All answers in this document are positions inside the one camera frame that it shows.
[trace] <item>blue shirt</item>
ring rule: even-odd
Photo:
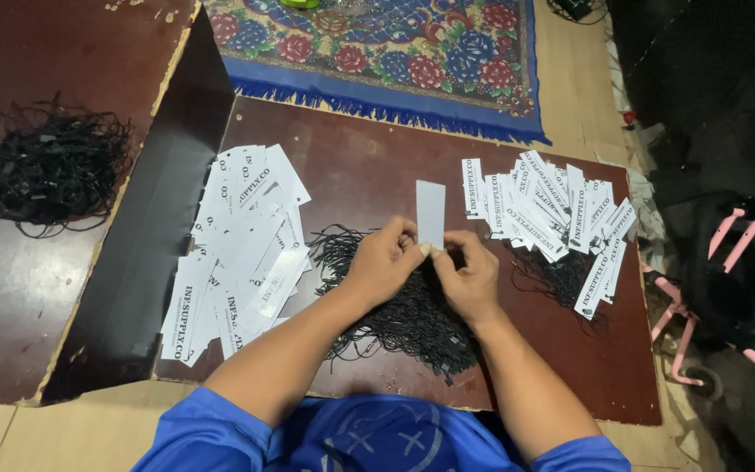
[[[521,471],[519,458],[473,413],[406,396],[305,399],[273,430],[201,387],[162,415],[134,472]],[[604,436],[561,444],[533,472],[630,471]]]

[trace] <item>green object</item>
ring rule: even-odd
[[[278,0],[282,5],[293,8],[316,8],[320,5],[320,0]]]

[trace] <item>person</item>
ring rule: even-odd
[[[630,470],[499,306],[497,257],[476,234],[448,231],[446,248],[460,250],[467,265],[456,270],[446,252],[415,243],[416,231],[393,217],[363,238],[340,285],[244,346],[162,415],[132,470]],[[337,336],[398,293],[428,256],[448,303],[479,340],[510,439],[473,413],[406,396],[305,398]],[[509,454],[514,446],[525,462]]]

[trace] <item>floor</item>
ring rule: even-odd
[[[544,130],[554,142],[536,149],[585,160],[598,154],[604,161],[641,168],[616,111],[619,92],[615,100],[603,23],[570,24],[543,2],[536,5],[540,106]],[[718,465],[706,460],[711,454],[706,432],[689,438],[696,419],[685,408],[686,392],[665,382],[660,352],[655,360],[665,424],[600,422],[600,427],[637,472],[717,472]],[[150,445],[159,415],[193,388],[145,381],[45,408],[0,406],[0,472],[128,470]]]

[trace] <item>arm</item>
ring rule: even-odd
[[[204,385],[270,427],[299,405],[331,345],[353,322],[392,298],[425,259],[415,223],[393,217],[363,238],[346,279],[226,360]]]
[[[497,394],[502,420],[521,453],[534,460],[563,443],[601,435],[590,413],[534,352],[497,301],[497,257],[467,231],[445,233],[467,267],[433,249],[435,270],[450,305],[477,336]]]

